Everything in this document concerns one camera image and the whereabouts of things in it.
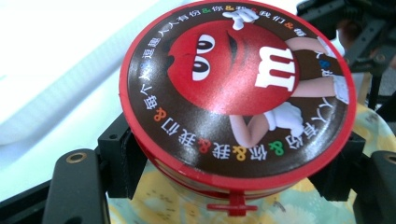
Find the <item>red rim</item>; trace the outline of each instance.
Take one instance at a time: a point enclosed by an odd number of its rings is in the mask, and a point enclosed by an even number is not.
[[[240,2],[240,1],[217,1],[217,2]],[[291,183],[295,183],[304,179],[307,176],[310,176],[320,170],[323,166],[329,163],[342,149],[343,145],[346,143],[354,123],[355,113],[356,113],[356,93],[354,90],[354,84],[352,80],[352,76],[350,75],[347,64],[343,60],[343,57],[338,53],[336,48],[331,44],[331,42],[327,39],[326,36],[320,33],[315,27],[310,25],[308,22],[298,18],[291,13],[284,11],[282,9],[268,6],[263,3],[251,2],[257,4],[259,6],[268,7],[274,10],[277,10],[281,13],[289,15],[294,18],[301,24],[305,25],[311,31],[315,32],[318,36],[320,36],[326,43],[330,46],[332,51],[336,54],[337,60],[340,64],[341,69],[344,71],[346,77],[346,84],[349,89],[349,106],[347,107],[346,118],[344,122],[344,127],[340,130],[338,136],[333,140],[327,150],[322,152],[312,161],[295,168],[289,172],[280,175],[267,176],[261,178],[233,178],[226,177],[220,175],[212,175],[206,174],[201,171],[195,170],[194,168],[184,164],[183,162],[177,160],[172,155],[165,152],[161,149],[144,131],[144,129],[140,126],[134,111],[130,105],[130,98],[128,94],[128,70],[130,66],[130,61],[134,55],[134,51],[140,40],[144,37],[144,35],[153,28],[159,21],[168,17],[172,13],[181,10],[182,8],[197,6],[201,4],[206,4],[206,2],[198,2],[188,4],[182,7],[178,7],[169,11],[166,14],[163,14],[157,20],[153,21],[150,25],[148,25],[134,40],[131,47],[129,47],[124,61],[120,70],[120,101],[123,113],[135,135],[135,137],[142,143],[141,147],[143,150],[148,151],[150,154],[154,155],[158,160],[162,161],[164,164],[169,166],[172,170],[186,176],[187,178],[198,181],[200,183],[207,184],[212,187],[221,188],[221,189],[231,189],[231,190],[256,190],[256,189],[274,189],[282,186],[289,185]]]

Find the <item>m&m's tin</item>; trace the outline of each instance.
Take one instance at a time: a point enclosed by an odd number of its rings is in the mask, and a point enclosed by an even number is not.
[[[173,182],[242,216],[317,172],[348,139],[355,91],[317,29],[251,1],[201,1],[153,21],[120,71],[125,117]]]

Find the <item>red clasp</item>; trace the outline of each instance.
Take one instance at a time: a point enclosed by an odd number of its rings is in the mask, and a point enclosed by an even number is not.
[[[213,204],[206,206],[208,210],[227,211],[230,217],[244,217],[247,211],[257,211],[256,205],[246,205],[243,192],[231,192],[230,204]]]

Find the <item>cartoon illustration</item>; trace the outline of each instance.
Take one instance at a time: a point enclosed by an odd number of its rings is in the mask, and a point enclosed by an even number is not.
[[[334,57],[319,37],[284,41],[253,24],[259,16],[250,9],[223,16],[226,20],[197,25],[175,41],[169,51],[175,61],[168,74],[188,101],[228,115],[238,144],[254,147],[276,128],[289,129],[294,137],[302,135],[302,112],[287,102],[290,97],[335,96],[348,104],[344,77],[300,80],[294,51],[308,49]],[[252,116],[248,124],[244,116]]]

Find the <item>white glove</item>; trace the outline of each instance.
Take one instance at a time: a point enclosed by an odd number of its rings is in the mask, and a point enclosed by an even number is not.
[[[335,97],[348,105],[349,94],[347,92],[348,88],[346,78],[342,76],[332,76],[332,82],[334,84]]]
[[[289,102],[264,113],[269,123],[269,130],[273,131],[276,127],[290,129],[293,137],[303,134],[304,125],[301,110]]]
[[[327,45],[327,43],[320,36],[318,36],[318,41],[321,44],[321,46],[326,49],[326,51],[327,51],[326,55],[327,56],[332,57],[332,58],[336,58],[335,53],[332,52],[332,49],[330,48],[330,46]]]
[[[259,18],[256,12],[247,8],[239,9],[234,12],[223,12],[222,15],[227,18],[233,18],[233,28],[235,30],[244,28],[244,22],[252,22]]]

